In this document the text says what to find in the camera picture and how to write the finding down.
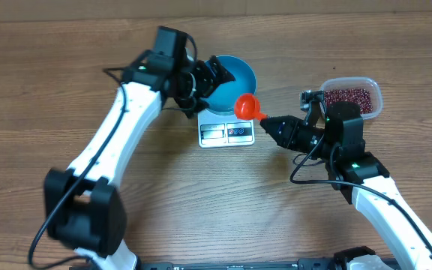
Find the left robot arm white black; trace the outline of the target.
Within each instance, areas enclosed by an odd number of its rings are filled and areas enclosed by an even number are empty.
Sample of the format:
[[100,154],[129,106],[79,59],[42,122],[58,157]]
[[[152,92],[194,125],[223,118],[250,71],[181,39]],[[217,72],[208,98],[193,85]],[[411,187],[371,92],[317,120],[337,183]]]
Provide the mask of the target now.
[[28,251],[44,233],[74,250],[90,269],[137,269],[138,257],[124,236],[127,214],[120,194],[122,176],[142,135],[164,110],[168,98],[188,117],[208,108],[208,98],[235,77],[216,56],[208,61],[188,49],[194,39],[160,26],[152,49],[129,65],[103,72],[118,85],[114,103],[85,150],[66,170],[51,169],[44,180],[46,220]]

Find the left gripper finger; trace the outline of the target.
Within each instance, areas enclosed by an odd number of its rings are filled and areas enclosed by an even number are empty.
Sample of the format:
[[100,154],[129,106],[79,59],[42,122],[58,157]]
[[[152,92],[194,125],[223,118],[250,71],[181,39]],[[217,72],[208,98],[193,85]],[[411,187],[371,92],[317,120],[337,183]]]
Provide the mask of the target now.
[[208,60],[208,67],[211,71],[211,77],[215,85],[229,83],[236,80],[234,75],[221,64],[216,55],[210,57]]
[[213,80],[198,80],[196,82],[196,98],[209,98],[219,85]]

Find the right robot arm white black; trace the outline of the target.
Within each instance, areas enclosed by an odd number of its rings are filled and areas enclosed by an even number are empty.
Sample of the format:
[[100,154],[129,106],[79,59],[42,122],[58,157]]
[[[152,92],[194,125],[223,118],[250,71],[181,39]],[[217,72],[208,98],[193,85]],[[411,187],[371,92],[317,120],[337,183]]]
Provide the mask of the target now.
[[402,269],[432,269],[432,232],[410,208],[390,172],[365,149],[364,119],[356,103],[333,103],[318,128],[286,115],[262,117],[278,146],[321,160],[325,183],[340,191],[378,232]]

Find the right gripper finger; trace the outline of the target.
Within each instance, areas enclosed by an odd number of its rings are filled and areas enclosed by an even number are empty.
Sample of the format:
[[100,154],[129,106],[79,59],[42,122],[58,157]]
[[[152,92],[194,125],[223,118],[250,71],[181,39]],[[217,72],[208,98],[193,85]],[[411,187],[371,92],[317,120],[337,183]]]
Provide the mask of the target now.
[[297,123],[298,121],[299,119],[295,116],[285,115],[264,118],[260,121],[259,124],[262,128],[270,128],[272,126],[279,127],[281,125],[292,125],[293,123]]
[[266,125],[264,131],[276,142],[280,147],[287,146],[287,138],[283,135],[283,125]]

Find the red measuring scoop blue handle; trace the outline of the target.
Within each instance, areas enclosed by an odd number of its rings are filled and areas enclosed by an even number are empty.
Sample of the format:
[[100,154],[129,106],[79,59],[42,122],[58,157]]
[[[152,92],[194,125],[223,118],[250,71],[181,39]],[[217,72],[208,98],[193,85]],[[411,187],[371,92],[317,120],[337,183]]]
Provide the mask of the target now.
[[262,121],[268,116],[262,113],[259,100],[250,93],[242,94],[234,105],[234,114],[238,119]]

